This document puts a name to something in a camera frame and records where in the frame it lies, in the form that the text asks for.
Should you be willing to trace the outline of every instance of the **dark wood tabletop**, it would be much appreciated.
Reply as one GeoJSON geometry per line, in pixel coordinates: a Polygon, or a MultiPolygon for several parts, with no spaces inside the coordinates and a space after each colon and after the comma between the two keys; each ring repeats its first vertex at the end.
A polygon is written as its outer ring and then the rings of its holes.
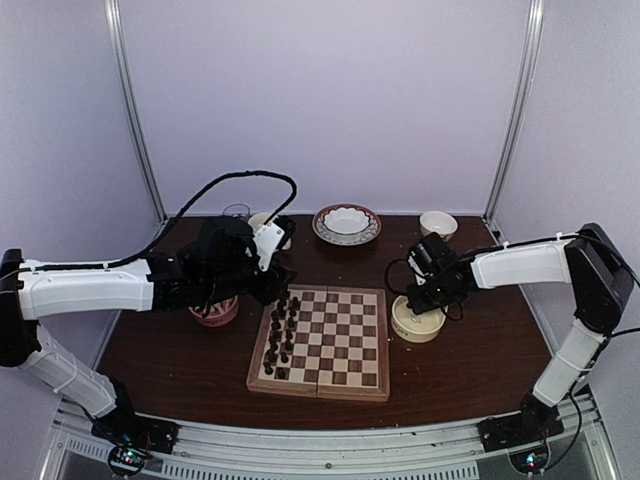
{"type": "MultiPolygon", "coordinates": [[[[383,216],[382,233],[359,247],[317,238],[311,216],[294,216],[291,250],[279,255],[297,283],[384,288],[387,263],[420,237],[416,216],[383,216]]],[[[173,251],[195,239],[201,219],[179,222],[161,245],[173,251]]],[[[458,253],[491,245],[480,218],[458,218],[458,253]]],[[[404,287],[411,275],[396,265],[404,287]]],[[[394,296],[387,293],[387,308],[394,296]]],[[[412,344],[389,328],[391,396],[365,403],[252,393],[245,385],[262,307],[242,297],[228,325],[206,328],[188,311],[124,312],[99,371],[128,387],[141,413],[239,427],[344,429],[426,425],[516,410],[549,361],[540,330],[517,287],[481,291],[464,319],[447,322],[435,340],[412,344]]]]}

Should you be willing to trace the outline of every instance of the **chessboard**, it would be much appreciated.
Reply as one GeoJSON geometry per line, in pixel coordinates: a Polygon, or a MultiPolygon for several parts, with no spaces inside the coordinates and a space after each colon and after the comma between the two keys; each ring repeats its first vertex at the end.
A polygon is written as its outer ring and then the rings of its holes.
{"type": "Polygon", "coordinates": [[[385,402],[384,290],[291,285],[265,307],[247,376],[252,392],[385,402]]]}

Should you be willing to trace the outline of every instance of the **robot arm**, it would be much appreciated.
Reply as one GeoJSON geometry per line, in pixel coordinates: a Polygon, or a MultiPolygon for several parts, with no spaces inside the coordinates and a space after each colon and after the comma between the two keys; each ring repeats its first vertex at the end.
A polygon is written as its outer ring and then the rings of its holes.
{"type": "Polygon", "coordinates": [[[489,250],[458,257],[435,234],[420,240],[408,257],[417,277],[407,286],[413,311],[459,304],[480,289],[524,283],[572,284],[576,300],[571,330],[523,399],[520,416],[480,424],[485,449],[494,450],[538,440],[545,430],[557,431],[555,407],[608,342],[631,295],[633,279],[597,224],[587,224],[577,234],[489,250]]]}
{"type": "Polygon", "coordinates": [[[177,253],[151,252],[115,268],[105,263],[103,269],[69,269],[69,264],[24,261],[18,249],[7,251],[0,267],[0,365],[28,371],[74,400],[92,418],[97,434],[116,445],[144,449],[151,443],[153,450],[170,451],[166,437],[175,438],[175,425],[137,416],[124,385],[78,361],[37,319],[64,312],[186,307],[206,316],[213,304],[242,294],[267,305],[295,277],[274,258],[295,224],[286,217],[276,222],[254,234],[234,218],[208,219],[196,241],[177,253]]]}

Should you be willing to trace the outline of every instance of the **small cup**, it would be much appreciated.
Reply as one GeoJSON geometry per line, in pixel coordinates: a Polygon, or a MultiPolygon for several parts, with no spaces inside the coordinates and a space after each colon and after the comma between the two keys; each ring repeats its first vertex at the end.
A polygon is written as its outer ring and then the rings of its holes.
{"type": "MultiPolygon", "coordinates": [[[[252,215],[251,218],[249,219],[249,225],[251,225],[251,228],[253,228],[253,231],[255,232],[264,224],[264,222],[267,221],[267,219],[270,216],[271,216],[271,213],[269,212],[256,213],[255,215],[252,215]]],[[[287,240],[287,243],[284,244],[284,246],[282,247],[282,250],[289,250],[290,248],[291,248],[291,239],[287,240]]]]}
{"type": "Polygon", "coordinates": [[[420,231],[423,236],[437,233],[445,242],[453,237],[458,230],[458,222],[448,213],[432,210],[420,215],[420,231]]]}

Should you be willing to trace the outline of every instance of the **wire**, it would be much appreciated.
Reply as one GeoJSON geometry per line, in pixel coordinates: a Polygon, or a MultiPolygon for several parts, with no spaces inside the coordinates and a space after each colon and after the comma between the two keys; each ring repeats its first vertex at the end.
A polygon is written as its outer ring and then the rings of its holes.
{"type": "Polygon", "coordinates": [[[164,240],[164,238],[173,230],[173,228],[177,225],[178,221],[187,213],[187,211],[198,201],[200,198],[211,190],[213,187],[223,182],[224,180],[228,180],[231,178],[246,178],[246,177],[266,177],[266,178],[275,178],[276,180],[282,180],[288,183],[291,186],[291,194],[289,197],[271,214],[271,216],[267,219],[265,223],[269,223],[274,217],[276,217],[282,210],[284,210],[287,206],[293,202],[293,199],[298,194],[298,186],[293,181],[293,179],[287,175],[282,175],[279,173],[269,172],[267,170],[247,170],[245,172],[233,172],[226,173],[221,175],[209,183],[207,183],[204,187],[200,189],[198,193],[196,193],[191,199],[180,209],[175,217],[172,217],[168,222],[167,226],[164,230],[158,235],[151,243],[149,243],[146,247],[140,250],[133,255],[125,257],[121,260],[116,260],[110,263],[76,263],[76,264],[56,264],[56,265],[43,265],[41,267],[36,267],[36,271],[53,271],[53,270],[102,270],[105,268],[118,268],[124,265],[128,265],[140,258],[144,257],[147,253],[153,250],[158,244],[164,240]]]}
{"type": "Polygon", "coordinates": [[[458,305],[458,308],[459,308],[459,311],[460,311],[460,315],[458,315],[457,317],[451,316],[449,314],[449,312],[447,312],[447,310],[445,310],[444,307],[440,307],[440,311],[444,314],[445,318],[447,320],[451,320],[453,322],[457,322],[458,320],[462,320],[464,318],[464,307],[462,306],[462,303],[456,302],[455,304],[458,305]]]}
{"type": "Polygon", "coordinates": [[[393,267],[396,263],[404,261],[406,261],[404,258],[396,258],[395,260],[391,260],[389,263],[387,263],[387,267],[384,269],[384,285],[387,287],[387,290],[389,290],[394,295],[403,295],[406,297],[407,292],[396,290],[391,286],[391,283],[389,282],[389,272],[391,271],[391,267],[393,267]]]}
{"type": "MultiPolygon", "coordinates": [[[[576,399],[573,396],[573,388],[575,387],[576,383],[578,383],[577,380],[573,382],[573,385],[571,385],[571,388],[569,389],[569,399],[571,400],[571,403],[573,403],[573,406],[576,407],[576,413],[578,414],[578,427],[576,428],[576,433],[573,435],[573,438],[571,439],[571,443],[569,443],[569,446],[565,449],[564,452],[562,452],[562,455],[556,458],[556,461],[553,462],[551,465],[546,466],[544,468],[544,472],[548,472],[552,468],[555,468],[562,460],[564,460],[564,458],[568,455],[568,453],[571,451],[573,446],[576,444],[576,441],[578,440],[578,436],[580,435],[580,430],[582,429],[582,412],[580,411],[578,402],[576,402],[576,399]]],[[[549,461],[550,460],[551,460],[551,450],[549,450],[549,461]]]]}
{"type": "Polygon", "coordinates": [[[615,332],[611,335],[611,338],[621,337],[622,335],[628,335],[630,333],[638,333],[640,332],[640,327],[637,328],[629,328],[628,330],[620,330],[619,332],[615,332]]]}
{"type": "MultiPolygon", "coordinates": [[[[17,270],[14,270],[13,272],[9,272],[6,275],[3,275],[2,278],[0,278],[0,285],[2,284],[2,282],[4,282],[7,278],[13,276],[13,275],[20,275],[21,273],[25,273],[25,272],[30,272],[31,269],[30,268],[19,268],[17,270]]],[[[11,292],[11,290],[2,290],[0,293],[9,293],[11,292]]]]}

